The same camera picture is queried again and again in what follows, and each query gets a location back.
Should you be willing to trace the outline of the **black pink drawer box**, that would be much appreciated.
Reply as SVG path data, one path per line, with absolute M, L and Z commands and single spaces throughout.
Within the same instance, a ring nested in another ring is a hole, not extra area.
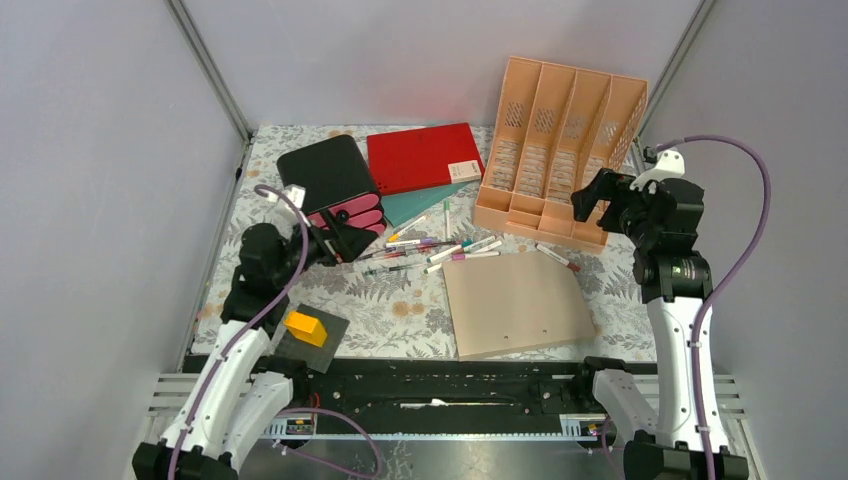
M 301 210 L 324 230 L 324 210 L 338 224 L 382 234 L 387 228 L 382 195 L 368 164 L 350 135 L 340 135 L 293 150 L 277 160 L 284 185 L 306 190 Z

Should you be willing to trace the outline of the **red folder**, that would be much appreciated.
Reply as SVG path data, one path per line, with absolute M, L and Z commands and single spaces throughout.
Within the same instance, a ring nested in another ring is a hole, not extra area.
M 368 164 L 383 195 L 480 180 L 484 165 L 467 123 L 370 135 Z

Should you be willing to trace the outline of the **beige folder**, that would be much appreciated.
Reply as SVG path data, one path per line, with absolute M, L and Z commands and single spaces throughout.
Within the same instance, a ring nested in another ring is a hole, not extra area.
M 442 272 L 461 361 L 596 336 L 575 273 L 541 252 L 451 261 Z

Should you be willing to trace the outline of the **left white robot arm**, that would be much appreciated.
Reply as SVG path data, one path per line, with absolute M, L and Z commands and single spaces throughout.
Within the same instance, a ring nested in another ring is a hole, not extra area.
M 378 237 L 371 229 L 295 226 L 284 238 L 270 223 L 247 228 L 215 345 L 175 419 L 131 460 L 139 479 L 236 479 L 246 457 L 283 409 L 309 401 L 306 365 L 254 368 L 273 338 L 289 291 L 310 266 L 351 262 Z

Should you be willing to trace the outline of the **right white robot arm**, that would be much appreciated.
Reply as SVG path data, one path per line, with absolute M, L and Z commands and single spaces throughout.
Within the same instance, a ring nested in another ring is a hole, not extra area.
M 585 360 L 575 402 L 606 411 L 627 479 L 746 479 L 747 460 L 730 450 L 714 390 L 707 304 L 713 276 L 694 248 L 704 191 L 680 178 L 635 183 L 603 168 L 571 202 L 578 222 L 606 202 L 598 226 L 635 247 L 633 275 L 653 331 L 659 405 L 653 409 L 636 391 L 623 362 L 600 358 Z

